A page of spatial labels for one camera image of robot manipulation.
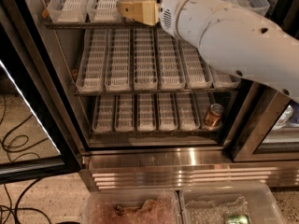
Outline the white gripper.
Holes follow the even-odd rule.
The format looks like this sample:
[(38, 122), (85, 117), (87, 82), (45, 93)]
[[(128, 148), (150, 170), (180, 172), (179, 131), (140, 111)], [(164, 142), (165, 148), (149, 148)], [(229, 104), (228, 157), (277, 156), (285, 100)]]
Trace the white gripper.
[(121, 0), (117, 2), (119, 14), (132, 21), (149, 26), (159, 22), (162, 28), (174, 38), (197, 38), (198, 0), (163, 0), (161, 10), (155, 0)]

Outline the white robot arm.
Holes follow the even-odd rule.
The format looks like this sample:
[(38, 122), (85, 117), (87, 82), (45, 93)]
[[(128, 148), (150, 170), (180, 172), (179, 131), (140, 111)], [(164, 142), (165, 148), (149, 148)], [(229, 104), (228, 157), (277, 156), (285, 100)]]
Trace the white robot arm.
[(117, 10), (130, 20), (159, 23), (213, 68), (299, 102), (298, 40), (267, 18), (222, 0), (121, 0)]

